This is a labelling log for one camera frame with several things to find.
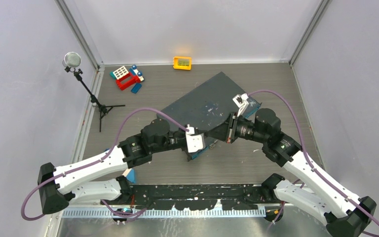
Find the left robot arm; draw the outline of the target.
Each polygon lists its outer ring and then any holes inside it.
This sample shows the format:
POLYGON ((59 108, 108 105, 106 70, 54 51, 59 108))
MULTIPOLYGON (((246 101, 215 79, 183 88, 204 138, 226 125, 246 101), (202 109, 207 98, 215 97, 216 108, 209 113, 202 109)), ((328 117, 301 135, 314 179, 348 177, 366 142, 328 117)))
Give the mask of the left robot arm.
POLYGON ((127 204, 132 192, 125 178, 96 179, 150 162, 154 153, 185 150, 189 129, 171 131, 168 121, 154 119, 139 134, 128 137, 109 151, 65 166, 43 164, 38 176, 38 184, 43 185, 38 190, 42 213, 53 214, 70 204, 100 199, 127 204))

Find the dark grey network switch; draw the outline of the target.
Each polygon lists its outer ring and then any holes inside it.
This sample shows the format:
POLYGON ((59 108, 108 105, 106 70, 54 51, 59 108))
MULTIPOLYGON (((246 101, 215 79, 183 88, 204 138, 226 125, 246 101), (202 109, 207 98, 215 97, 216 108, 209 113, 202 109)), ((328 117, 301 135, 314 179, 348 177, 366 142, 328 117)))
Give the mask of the dark grey network switch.
POLYGON ((210 130, 224 122, 231 112, 238 111, 233 97, 244 93, 236 82, 220 72, 161 111, 181 125, 210 130))

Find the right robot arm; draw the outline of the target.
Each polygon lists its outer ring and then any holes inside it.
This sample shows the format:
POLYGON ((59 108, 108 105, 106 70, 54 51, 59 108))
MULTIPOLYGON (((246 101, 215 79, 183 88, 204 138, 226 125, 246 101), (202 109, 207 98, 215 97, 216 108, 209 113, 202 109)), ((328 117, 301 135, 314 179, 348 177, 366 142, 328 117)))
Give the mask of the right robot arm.
POLYGON ((272 162, 303 181, 312 193, 272 174, 263 181, 262 196, 267 202, 289 202, 307 212, 333 237, 358 237, 370 224, 366 212, 374 214, 377 204, 369 196, 359 197, 315 164, 292 137, 281 130, 281 121, 271 109, 259 109, 254 121, 230 114, 228 119, 207 131, 205 136, 233 143, 237 138, 263 145, 262 152, 272 162))

